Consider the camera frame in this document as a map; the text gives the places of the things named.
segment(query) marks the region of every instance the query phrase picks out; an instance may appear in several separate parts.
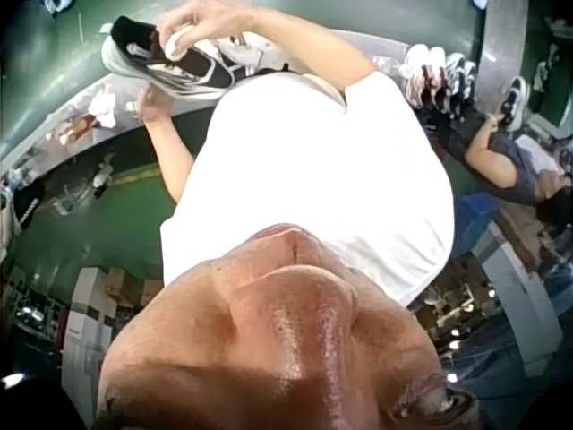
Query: dark shirt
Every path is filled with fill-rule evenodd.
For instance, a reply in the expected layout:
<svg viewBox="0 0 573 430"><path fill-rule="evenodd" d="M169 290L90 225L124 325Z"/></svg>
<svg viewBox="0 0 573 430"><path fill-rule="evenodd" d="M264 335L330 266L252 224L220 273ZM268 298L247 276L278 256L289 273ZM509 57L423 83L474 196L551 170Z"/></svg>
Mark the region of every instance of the dark shirt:
<svg viewBox="0 0 573 430"><path fill-rule="evenodd" d="M493 152L505 155L511 160L517 170L517 182L510 188L499 188L487 178L468 166L465 160L467 149L477 133L485 123L486 117L474 108L466 111L466 120L450 120L441 114L418 115L423 125L433 125L438 136L439 144L448 154L462 163L474 175L479 177L486 188L494 196L508 202L535 206L535 182L537 172L534 168L531 152L520 148L505 133L493 133L490 139L489 149Z"/></svg>

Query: light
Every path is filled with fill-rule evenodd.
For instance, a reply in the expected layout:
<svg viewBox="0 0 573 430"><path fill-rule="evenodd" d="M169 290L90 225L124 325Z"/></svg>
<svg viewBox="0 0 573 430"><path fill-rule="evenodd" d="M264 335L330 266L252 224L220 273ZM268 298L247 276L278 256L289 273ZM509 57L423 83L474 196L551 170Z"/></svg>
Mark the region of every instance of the light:
<svg viewBox="0 0 573 430"><path fill-rule="evenodd" d="M20 383L20 381L22 379L24 379L24 376L26 376L25 374L9 374L8 376L5 376L4 378L2 378L0 381L2 381L4 383L4 389L8 390L9 388L12 388L14 385Z"/></svg>
<svg viewBox="0 0 573 430"><path fill-rule="evenodd" d="M32 318L34 318L36 321L42 321L44 319L44 314L37 309L34 309L32 311Z"/></svg>

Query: stacked shoes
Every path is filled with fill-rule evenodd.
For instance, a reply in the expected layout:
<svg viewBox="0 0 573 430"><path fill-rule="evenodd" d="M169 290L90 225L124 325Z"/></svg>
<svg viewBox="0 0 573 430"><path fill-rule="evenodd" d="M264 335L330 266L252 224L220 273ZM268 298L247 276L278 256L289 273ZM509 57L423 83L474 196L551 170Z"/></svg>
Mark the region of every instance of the stacked shoes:
<svg viewBox="0 0 573 430"><path fill-rule="evenodd" d="M237 41L229 38L224 43L232 46ZM256 63L257 52L246 56ZM218 42L208 40L177 61L168 60L155 26L124 16L114 22L101 57L109 72L150 81L174 99L218 99L252 70L224 54Z"/></svg>
<svg viewBox="0 0 573 430"><path fill-rule="evenodd" d="M415 109L437 109L452 118L462 118L463 111L474 103L475 63L462 54L446 56L443 48L414 45L406 55L406 65L414 68L404 81L406 100Z"/></svg>

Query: blue object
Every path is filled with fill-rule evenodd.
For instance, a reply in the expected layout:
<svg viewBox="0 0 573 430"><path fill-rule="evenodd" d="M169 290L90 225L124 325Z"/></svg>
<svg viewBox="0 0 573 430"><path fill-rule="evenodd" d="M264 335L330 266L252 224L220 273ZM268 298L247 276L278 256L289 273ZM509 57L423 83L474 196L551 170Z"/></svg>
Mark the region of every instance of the blue object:
<svg viewBox="0 0 573 430"><path fill-rule="evenodd" d="M499 210L488 193L462 195L454 198L456 230L451 256L471 251Z"/></svg>

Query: bottle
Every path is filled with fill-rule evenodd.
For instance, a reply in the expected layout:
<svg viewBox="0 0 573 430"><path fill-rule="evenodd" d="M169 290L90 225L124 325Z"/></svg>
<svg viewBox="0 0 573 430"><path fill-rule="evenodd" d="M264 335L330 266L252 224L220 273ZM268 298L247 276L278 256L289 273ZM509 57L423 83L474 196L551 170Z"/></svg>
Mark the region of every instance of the bottle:
<svg viewBox="0 0 573 430"><path fill-rule="evenodd" d="M80 116L70 125L65 127L65 129L58 135L58 141L62 145L76 143L85 133L92 128L97 127L98 124L98 120L92 114Z"/></svg>

